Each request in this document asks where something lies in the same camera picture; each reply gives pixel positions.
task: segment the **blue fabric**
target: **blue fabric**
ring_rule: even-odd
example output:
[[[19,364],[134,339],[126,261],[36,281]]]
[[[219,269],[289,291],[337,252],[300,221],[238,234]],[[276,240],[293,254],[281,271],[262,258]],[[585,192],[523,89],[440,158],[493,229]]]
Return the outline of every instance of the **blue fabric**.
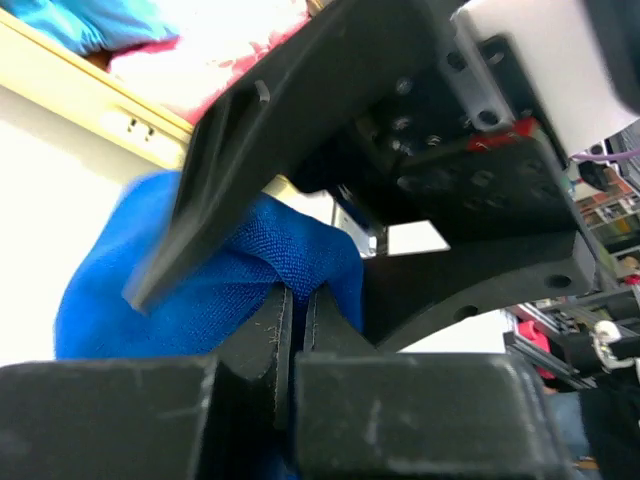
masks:
[[[58,359],[207,353],[279,281],[293,290],[298,312],[328,282],[342,313],[361,329],[363,267],[351,238],[267,195],[221,252],[148,315],[134,311],[122,291],[165,231],[178,182],[175,172],[156,174],[123,196],[64,294],[55,322]]]
[[[154,0],[0,0],[0,7],[79,55],[178,35]]]

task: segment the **yellow wooden edge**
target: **yellow wooden edge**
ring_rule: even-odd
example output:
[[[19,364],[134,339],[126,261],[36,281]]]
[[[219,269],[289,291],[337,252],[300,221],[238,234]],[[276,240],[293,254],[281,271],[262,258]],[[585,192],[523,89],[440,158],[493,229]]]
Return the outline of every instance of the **yellow wooden edge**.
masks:
[[[84,58],[80,57],[79,55],[76,55],[72,51],[67,50],[65,47],[59,45],[58,43],[56,43],[54,40],[50,39],[43,33],[39,32],[34,28],[31,28],[29,25],[17,19],[16,17],[14,17],[13,15],[11,15],[10,13],[8,13],[7,11],[1,8],[0,8],[0,23],[3,23],[7,27],[14,30],[16,33],[19,33],[20,35],[26,37],[27,39],[37,43],[42,48],[45,48],[46,50],[50,51],[54,55],[64,59],[65,61],[72,64],[74,67],[79,68],[86,74],[91,75],[96,80],[108,85],[109,87],[113,88],[120,94],[126,96],[130,100],[140,104],[144,108],[147,108],[152,113],[172,123],[177,128],[180,128],[181,130],[188,133],[189,135],[193,133],[193,125],[191,125],[185,119],[179,117],[175,113],[171,112],[170,110],[160,105],[157,105],[145,100],[143,97],[127,89],[125,85],[115,80],[108,73],[100,70],[98,67],[96,67],[95,65],[92,65],[90,62],[86,61]],[[11,46],[4,45],[2,48],[11,48]]]

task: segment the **purple cable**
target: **purple cable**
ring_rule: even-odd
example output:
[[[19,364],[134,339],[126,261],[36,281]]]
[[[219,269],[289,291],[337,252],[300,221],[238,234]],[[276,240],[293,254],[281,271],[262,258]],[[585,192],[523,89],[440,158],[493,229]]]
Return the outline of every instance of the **purple cable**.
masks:
[[[573,158],[576,160],[591,160],[594,162],[615,162],[620,160],[630,160],[633,157],[640,156],[640,148],[636,148],[634,150],[629,150],[628,152],[620,152],[620,153],[611,153],[609,155],[589,155],[586,153],[580,153],[578,155],[574,155]]]

